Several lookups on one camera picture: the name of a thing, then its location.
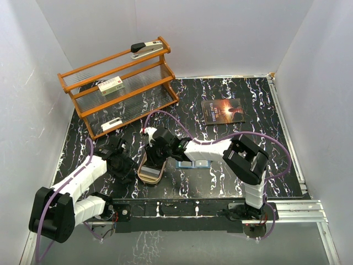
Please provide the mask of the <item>blue leather card holder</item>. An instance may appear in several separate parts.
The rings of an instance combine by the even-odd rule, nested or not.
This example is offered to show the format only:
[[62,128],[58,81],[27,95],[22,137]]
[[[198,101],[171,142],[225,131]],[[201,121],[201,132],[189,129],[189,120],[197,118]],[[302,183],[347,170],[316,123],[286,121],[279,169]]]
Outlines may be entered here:
[[176,168],[184,168],[184,169],[198,169],[197,167],[195,167],[195,161],[190,161],[192,162],[192,167],[180,167],[179,166],[179,162],[182,162],[182,161],[176,161]]

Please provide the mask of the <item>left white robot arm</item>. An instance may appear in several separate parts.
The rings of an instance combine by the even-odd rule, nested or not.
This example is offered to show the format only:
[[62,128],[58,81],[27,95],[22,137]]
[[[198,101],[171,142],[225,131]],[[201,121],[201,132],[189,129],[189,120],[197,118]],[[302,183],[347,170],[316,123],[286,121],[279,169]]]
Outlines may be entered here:
[[123,184],[132,181],[137,163],[128,155],[127,141],[120,137],[111,137],[104,146],[94,147],[92,141],[89,144],[89,155],[70,175],[36,192],[29,219],[31,232],[64,243],[77,225],[94,217],[113,217],[111,196],[99,192],[85,199],[81,196],[106,173]]

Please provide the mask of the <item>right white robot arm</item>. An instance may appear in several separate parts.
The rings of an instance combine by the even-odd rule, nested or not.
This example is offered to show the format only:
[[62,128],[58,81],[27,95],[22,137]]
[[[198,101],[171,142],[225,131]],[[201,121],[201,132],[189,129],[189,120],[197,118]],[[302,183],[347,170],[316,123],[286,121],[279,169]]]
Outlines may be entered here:
[[199,142],[178,138],[168,129],[147,127],[145,156],[139,174],[158,179],[169,158],[179,162],[216,161],[225,163],[245,187],[245,203],[234,209],[236,218],[258,219],[265,214],[264,177],[269,155],[245,135],[220,141]]

